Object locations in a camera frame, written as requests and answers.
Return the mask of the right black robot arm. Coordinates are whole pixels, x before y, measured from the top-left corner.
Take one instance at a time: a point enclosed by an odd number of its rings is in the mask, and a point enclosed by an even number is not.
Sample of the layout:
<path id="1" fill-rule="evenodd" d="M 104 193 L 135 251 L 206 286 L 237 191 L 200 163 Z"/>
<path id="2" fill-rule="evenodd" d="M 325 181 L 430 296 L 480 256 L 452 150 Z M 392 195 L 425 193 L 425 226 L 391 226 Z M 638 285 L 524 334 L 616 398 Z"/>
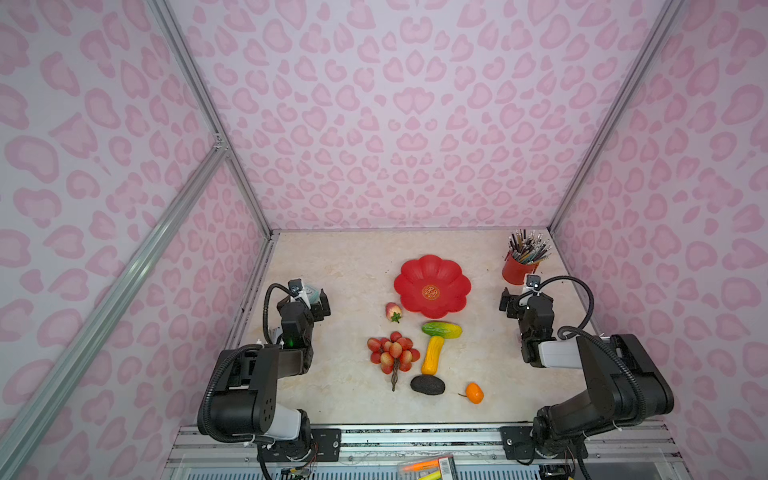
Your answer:
<path id="1" fill-rule="evenodd" d="M 529 461 L 567 451 L 583 458 L 588 438 L 673 410 L 671 387 L 635 335 L 601 337 L 573 326 L 555 330 L 554 299 L 534 289 L 521 295 L 505 289 L 499 310 L 518 321 L 526 364 L 577 369 L 585 381 L 581 393 L 540 408 L 527 439 L 507 441 L 512 449 L 521 447 Z"/>

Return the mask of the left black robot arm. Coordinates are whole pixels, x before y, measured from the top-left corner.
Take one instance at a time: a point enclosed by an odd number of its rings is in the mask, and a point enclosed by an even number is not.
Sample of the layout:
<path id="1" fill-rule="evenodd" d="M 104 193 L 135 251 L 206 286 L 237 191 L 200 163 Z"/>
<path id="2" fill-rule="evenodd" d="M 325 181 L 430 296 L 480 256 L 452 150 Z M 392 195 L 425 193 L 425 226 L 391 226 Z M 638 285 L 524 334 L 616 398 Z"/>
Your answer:
<path id="1" fill-rule="evenodd" d="M 219 354 L 198 410 L 198 431 L 219 443 L 254 445 L 261 461 L 312 459 L 317 447 L 308 414 L 278 402 L 278 381 L 309 371 L 314 328 L 330 315 L 322 289 L 299 279 L 269 285 L 264 341 Z"/>

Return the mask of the dark fake avocado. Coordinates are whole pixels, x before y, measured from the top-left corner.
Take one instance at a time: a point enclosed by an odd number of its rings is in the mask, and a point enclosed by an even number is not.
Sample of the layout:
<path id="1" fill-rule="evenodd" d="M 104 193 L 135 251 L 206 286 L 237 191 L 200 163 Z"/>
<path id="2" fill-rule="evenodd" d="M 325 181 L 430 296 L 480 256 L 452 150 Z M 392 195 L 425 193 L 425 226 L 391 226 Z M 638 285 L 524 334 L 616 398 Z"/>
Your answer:
<path id="1" fill-rule="evenodd" d="M 418 375 L 410 382 L 413 391 L 429 396 L 442 395 L 445 392 L 445 383 L 434 375 Z"/>

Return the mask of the green-yellow fake mango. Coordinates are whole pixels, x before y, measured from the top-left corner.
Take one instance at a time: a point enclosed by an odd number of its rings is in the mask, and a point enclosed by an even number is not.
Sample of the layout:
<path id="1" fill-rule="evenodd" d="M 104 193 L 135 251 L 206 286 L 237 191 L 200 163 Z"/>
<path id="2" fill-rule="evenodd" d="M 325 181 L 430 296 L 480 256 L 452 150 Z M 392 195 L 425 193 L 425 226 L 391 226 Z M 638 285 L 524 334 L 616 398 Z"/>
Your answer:
<path id="1" fill-rule="evenodd" d="M 458 339 L 463 333 L 463 329 L 457 324 L 437 321 L 424 323 L 421 330 L 430 337 L 443 339 Z"/>

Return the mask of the pink-red fake strawberry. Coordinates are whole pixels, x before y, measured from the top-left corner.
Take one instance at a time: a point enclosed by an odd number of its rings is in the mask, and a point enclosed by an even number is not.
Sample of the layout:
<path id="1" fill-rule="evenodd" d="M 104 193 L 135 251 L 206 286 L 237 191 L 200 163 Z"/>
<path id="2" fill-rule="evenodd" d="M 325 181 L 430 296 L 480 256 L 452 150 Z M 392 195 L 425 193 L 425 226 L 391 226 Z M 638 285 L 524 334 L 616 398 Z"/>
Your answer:
<path id="1" fill-rule="evenodd" d="M 398 304 L 390 302 L 385 306 L 385 315 L 390 322 L 399 323 L 402 319 L 402 309 Z"/>

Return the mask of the yellow fake fruit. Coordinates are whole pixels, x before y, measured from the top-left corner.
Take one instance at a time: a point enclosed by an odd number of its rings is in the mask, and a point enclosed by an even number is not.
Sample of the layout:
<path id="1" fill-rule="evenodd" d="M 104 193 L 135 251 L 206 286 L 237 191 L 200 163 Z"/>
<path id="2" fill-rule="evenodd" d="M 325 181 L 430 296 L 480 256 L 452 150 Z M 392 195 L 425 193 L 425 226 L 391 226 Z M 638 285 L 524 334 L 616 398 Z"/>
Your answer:
<path id="1" fill-rule="evenodd" d="M 428 342 L 424 361 L 421 368 L 423 375 L 435 376 L 439 367 L 439 359 L 445 339 L 441 336 L 431 336 Z"/>

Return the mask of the red lychee bunch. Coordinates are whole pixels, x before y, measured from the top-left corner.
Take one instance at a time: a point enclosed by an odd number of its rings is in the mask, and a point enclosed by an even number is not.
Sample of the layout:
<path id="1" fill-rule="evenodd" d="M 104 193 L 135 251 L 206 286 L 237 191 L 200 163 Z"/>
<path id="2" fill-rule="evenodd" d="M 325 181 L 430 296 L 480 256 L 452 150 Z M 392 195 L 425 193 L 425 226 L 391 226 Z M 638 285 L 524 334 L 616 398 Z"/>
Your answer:
<path id="1" fill-rule="evenodd" d="M 393 392 L 397 389 L 399 374 L 410 371 L 413 364 L 421 357 L 420 352 L 414 348 L 412 340 L 398 331 L 393 332 L 389 337 L 370 337 L 367 339 L 366 346 L 370 351 L 370 361 L 389 378 Z"/>

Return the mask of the small fake orange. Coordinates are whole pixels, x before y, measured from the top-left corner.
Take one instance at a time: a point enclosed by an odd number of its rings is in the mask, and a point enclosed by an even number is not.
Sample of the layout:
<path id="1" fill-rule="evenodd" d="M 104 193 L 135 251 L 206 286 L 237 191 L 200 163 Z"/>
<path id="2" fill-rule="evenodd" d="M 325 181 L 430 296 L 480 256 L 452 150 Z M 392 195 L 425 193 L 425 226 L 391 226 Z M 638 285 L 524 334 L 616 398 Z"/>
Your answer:
<path id="1" fill-rule="evenodd" d="M 459 396 L 461 396 L 462 398 L 467 399 L 469 402 L 471 402 L 472 404 L 475 404 L 475 405 L 482 403 L 483 400 L 484 400 L 484 392 L 483 392 L 483 390 L 481 389 L 481 387 L 478 384 L 476 384 L 474 382 L 469 383 L 466 386 L 464 392 L 463 393 L 459 393 Z"/>

